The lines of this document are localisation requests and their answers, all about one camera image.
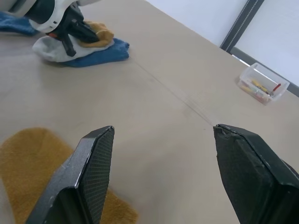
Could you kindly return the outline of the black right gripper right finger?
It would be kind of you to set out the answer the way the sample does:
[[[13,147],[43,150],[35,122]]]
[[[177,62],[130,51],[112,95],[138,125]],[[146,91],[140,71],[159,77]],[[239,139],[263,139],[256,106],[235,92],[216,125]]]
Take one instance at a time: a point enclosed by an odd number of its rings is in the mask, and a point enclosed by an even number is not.
[[[213,127],[226,194],[241,224],[297,224],[299,174],[256,133]]]

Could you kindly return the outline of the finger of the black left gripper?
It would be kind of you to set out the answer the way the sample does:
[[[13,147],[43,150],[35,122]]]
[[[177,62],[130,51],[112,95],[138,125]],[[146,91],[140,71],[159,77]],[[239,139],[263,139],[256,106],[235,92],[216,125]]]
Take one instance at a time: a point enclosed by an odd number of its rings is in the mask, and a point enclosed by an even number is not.
[[[62,44],[63,44],[63,47],[65,49],[65,52],[68,56],[75,56],[76,54],[76,51],[73,47],[73,44],[71,42],[71,39],[69,38],[68,35],[64,35],[62,37],[62,40],[61,40]]]
[[[94,43],[99,41],[96,33],[85,22],[77,22],[74,26],[74,37],[84,43]]]

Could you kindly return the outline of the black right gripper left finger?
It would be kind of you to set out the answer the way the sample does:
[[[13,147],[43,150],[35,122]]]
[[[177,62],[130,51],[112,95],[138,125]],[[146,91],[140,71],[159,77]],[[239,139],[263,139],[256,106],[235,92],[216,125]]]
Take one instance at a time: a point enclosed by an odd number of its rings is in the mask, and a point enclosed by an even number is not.
[[[84,136],[55,171],[28,224],[98,224],[109,185],[114,127]]]

